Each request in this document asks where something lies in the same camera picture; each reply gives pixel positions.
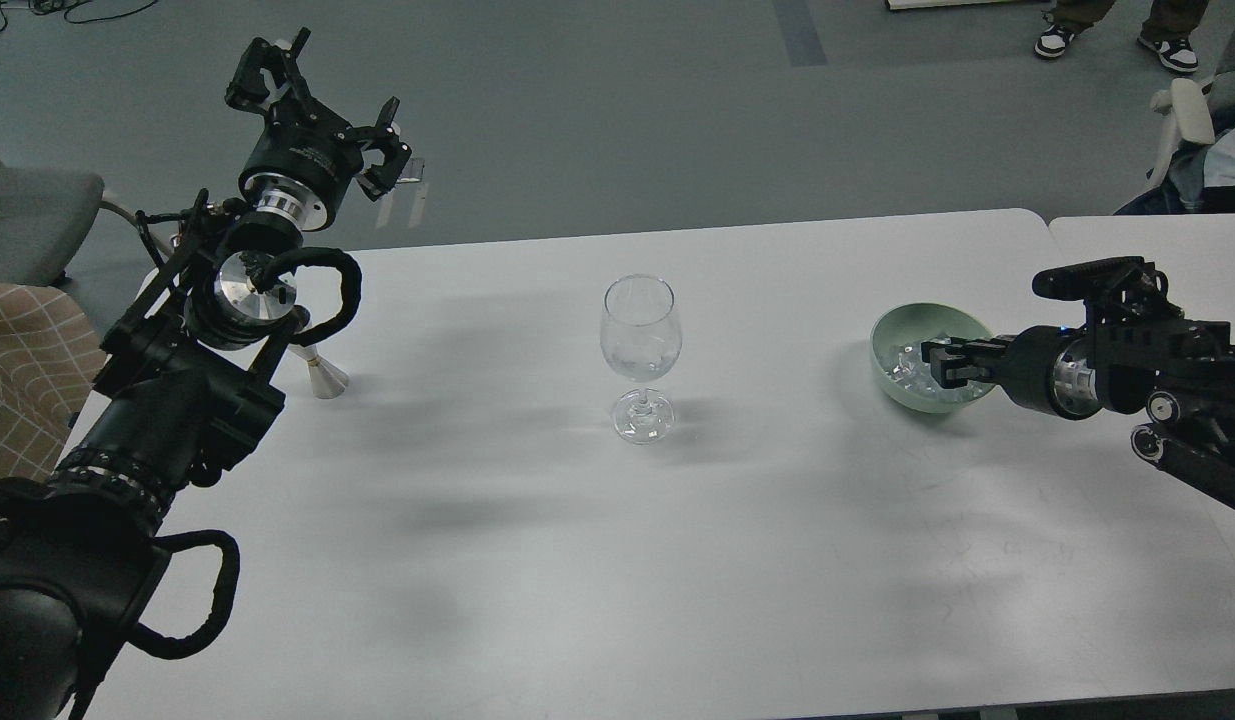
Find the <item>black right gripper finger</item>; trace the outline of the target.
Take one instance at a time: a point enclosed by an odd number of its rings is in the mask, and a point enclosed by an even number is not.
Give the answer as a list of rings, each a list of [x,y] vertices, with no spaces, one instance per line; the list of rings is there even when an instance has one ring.
[[[995,387],[995,370],[969,359],[932,361],[932,377],[942,389],[963,387]]]
[[[931,340],[920,345],[923,363],[929,366],[990,366],[998,363],[1004,354],[1007,340],[1002,337],[948,338],[945,342]]]

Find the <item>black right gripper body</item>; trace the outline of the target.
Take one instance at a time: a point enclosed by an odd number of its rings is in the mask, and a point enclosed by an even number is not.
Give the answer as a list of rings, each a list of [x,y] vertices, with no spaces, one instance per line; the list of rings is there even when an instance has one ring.
[[[1095,414],[1094,372],[1077,329],[1034,325],[986,343],[995,350],[987,361],[988,382],[1004,388],[1014,404],[1062,419]]]

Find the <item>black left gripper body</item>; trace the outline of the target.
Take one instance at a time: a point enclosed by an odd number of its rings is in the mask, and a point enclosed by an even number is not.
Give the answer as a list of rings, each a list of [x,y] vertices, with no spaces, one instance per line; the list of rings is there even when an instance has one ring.
[[[259,141],[240,173],[240,191],[257,209],[278,209],[266,191],[296,201],[294,224],[306,232],[324,231],[337,219],[350,184],[366,169],[369,144],[320,103],[312,110],[294,100],[270,103]]]

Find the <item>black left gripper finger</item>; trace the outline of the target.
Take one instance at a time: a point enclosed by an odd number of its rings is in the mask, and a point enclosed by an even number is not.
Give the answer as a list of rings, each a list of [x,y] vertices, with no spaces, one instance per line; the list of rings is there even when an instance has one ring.
[[[411,159],[412,149],[396,128],[398,98],[389,98],[382,106],[373,126],[352,128],[352,144],[364,161],[356,182],[371,201],[378,201],[393,191]]]
[[[315,126],[315,100],[296,67],[310,35],[311,28],[303,27],[288,44],[253,38],[228,82],[225,104],[259,115],[268,126]]]

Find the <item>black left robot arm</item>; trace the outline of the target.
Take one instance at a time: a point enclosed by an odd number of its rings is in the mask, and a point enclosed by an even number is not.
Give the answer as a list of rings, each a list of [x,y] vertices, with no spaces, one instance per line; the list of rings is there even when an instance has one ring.
[[[124,647],[186,659],[227,629],[236,538],[161,525],[179,492],[214,487],[269,432],[283,354],[352,322],[359,266],[303,237],[333,224],[352,184],[387,196],[412,154],[396,98],[362,127],[314,98],[296,64],[309,36],[253,38],[228,83],[228,107],[264,120],[238,195],[137,214],[143,243],[154,224],[178,236],[103,338],[96,424],[44,482],[0,479],[0,719],[82,719]]]

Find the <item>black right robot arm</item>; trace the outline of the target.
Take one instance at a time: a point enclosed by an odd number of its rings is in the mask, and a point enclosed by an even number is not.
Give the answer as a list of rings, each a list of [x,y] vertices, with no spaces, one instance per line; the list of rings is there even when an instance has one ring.
[[[1034,325],[1013,336],[927,341],[946,389],[1002,387],[1010,400],[1073,421],[1100,410],[1146,412],[1134,454],[1235,510],[1235,343],[1226,322],[1184,315],[1167,277],[1141,256],[1039,272],[1042,299],[1079,301],[1078,329]]]

